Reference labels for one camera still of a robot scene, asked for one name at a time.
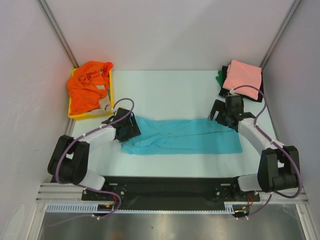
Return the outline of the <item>light blue t shirt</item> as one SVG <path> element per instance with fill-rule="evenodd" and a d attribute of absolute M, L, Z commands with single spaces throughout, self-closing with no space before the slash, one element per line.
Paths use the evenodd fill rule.
<path fill-rule="evenodd" d="M 243 152 L 239 134 L 206 118 L 152 120 L 137 116 L 141 134 L 121 144 L 131 155 L 223 155 Z"/>

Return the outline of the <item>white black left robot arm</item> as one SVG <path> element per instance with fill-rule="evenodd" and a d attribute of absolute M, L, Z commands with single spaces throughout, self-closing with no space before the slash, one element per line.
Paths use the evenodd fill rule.
<path fill-rule="evenodd" d="M 113 141 L 124 143 L 139 135 L 141 131 L 134 113 L 120 107 L 99 127 L 77 138 L 69 135 L 59 137 L 47 171 L 57 183 L 92 189 L 98 199 L 105 200 L 110 196 L 111 188 L 105 184 L 105 177 L 88 169 L 90 152 L 104 144 Z"/>

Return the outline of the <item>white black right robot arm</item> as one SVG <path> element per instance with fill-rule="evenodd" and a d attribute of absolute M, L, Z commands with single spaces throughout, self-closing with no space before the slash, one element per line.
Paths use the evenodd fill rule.
<path fill-rule="evenodd" d="M 230 188 L 235 200 L 242 201 L 252 191 L 283 196 L 282 190 L 297 189 L 291 198 L 300 194 L 302 179 L 298 149 L 293 145 L 286 146 L 264 132 L 258 118 L 244 110 L 240 95 L 228 95 L 225 101 L 215 100 L 208 119 L 246 138 L 260 156 L 257 173 L 238 176 L 237 184 Z"/>

